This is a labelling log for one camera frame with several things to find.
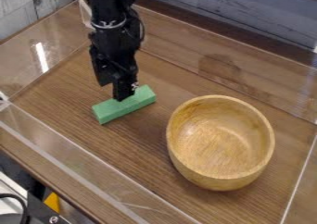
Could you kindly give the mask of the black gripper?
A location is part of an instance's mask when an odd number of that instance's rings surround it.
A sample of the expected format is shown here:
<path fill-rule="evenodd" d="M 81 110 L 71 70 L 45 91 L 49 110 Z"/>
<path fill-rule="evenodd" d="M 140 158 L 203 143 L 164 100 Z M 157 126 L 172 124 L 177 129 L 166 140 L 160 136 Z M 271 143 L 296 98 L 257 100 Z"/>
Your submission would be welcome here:
<path fill-rule="evenodd" d="M 113 98 L 122 102 L 134 94 L 138 83 L 136 54 L 142 46 L 145 27 L 140 19 L 93 20 L 92 24 L 90 54 L 96 78 L 101 86 L 113 84 Z"/>

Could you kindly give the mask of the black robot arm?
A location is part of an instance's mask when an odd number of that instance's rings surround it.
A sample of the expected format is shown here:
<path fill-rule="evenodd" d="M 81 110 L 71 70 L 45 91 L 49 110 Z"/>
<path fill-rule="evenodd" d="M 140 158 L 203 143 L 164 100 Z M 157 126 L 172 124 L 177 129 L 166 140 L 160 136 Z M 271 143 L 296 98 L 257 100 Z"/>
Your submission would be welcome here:
<path fill-rule="evenodd" d="M 101 86 L 113 85 L 113 98 L 126 100 L 134 94 L 140 67 L 136 54 L 145 38 L 145 27 L 136 0 L 88 0 L 93 11 L 90 55 Z"/>

